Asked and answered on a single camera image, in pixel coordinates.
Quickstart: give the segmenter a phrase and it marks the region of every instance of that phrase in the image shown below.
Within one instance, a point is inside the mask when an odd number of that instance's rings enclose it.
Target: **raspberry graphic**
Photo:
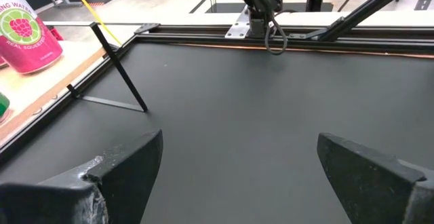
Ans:
[[[9,22],[11,28],[21,37],[30,37],[32,35],[32,26],[27,19],[21,18]]]

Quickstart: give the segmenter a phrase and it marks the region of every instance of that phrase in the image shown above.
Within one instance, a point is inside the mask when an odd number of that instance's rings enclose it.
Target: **yellow cable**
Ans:
[[[114,36],[113,33],[111,33],[111,31],[107,28],[107,26],[102,22],[101,18],[99,17],[99,15],[92,9],[92,7],[90,7],[89,3],[87,3],[86,0],[81,0],[84,4],[84,6],[86,6],[86,8],[91,12],[91,14],[95,17],[96,21],[98,21],[102,28],[111,36],[113,37],[113,39],[119,44],[122,45],[122,43],[118,40],[118,38],[116,38]]]

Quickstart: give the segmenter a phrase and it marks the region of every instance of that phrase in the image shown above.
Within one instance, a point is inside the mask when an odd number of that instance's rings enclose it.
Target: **wooden board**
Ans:
[[[60,45],[62,57],[44,71],[21,75],[10,67],[0,69],[0,91],[11,101],[12,110],[0,124],[0,147],[8,135],[105,54],[100,45],[91,43],[61,41]]]

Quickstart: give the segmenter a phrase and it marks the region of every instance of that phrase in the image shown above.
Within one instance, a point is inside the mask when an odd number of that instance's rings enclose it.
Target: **black table surface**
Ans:
[[[137,44],[124,67],[144,114],[75,102],[0,173],[37,183],[163,130],[143,223],[349,223],[321,168],[331,132],[434,169],[434,62]],[[116,70],[87,93],[134,103]]]

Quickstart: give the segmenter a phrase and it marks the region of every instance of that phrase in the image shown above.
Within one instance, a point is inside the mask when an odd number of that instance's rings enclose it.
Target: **black tabletop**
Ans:
[[[434,169],[430,60],[137,44],[123,64],[150,113],[75,102],[0,181],[37,183],[161,128],[143,223],[349,223],[320,132]],[[135,102],[116,70],[88,95]]]

